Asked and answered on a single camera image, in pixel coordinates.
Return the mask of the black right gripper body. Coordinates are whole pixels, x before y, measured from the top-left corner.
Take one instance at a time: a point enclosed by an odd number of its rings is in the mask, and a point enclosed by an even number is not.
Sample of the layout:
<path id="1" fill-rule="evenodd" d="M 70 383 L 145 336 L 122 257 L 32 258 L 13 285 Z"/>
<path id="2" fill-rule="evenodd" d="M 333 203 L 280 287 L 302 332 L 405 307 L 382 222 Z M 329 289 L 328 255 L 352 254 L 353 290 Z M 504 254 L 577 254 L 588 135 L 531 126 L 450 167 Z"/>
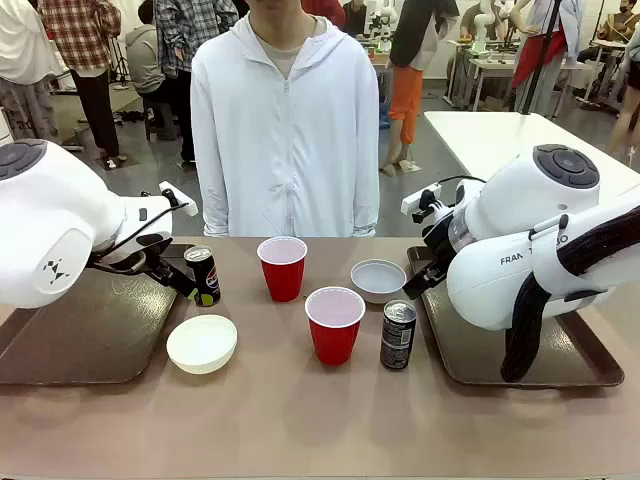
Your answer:
<path id="1" fill-rule="evenodd" d="M 433 254 L 433 267 L 446 273 L 457 253 L 458 232 L 454 210 L 438 210 L 434 223 L 423 229 L 423 241 Z"/>

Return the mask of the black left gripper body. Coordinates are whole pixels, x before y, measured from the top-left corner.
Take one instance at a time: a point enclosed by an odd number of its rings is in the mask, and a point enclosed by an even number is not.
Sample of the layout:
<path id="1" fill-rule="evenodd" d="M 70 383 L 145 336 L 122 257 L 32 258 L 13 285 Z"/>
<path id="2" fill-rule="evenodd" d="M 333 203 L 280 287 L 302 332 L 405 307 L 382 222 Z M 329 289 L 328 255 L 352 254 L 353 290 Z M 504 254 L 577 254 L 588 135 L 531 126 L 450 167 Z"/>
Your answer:
<path id="1" fill-rule="evenodd" d="M 172 239 L 159 233 L 139 234 L 103 252 L 91 254 L 91 267 L 118 275 L 137 275 L 160 265 L 161 254 Z"/>

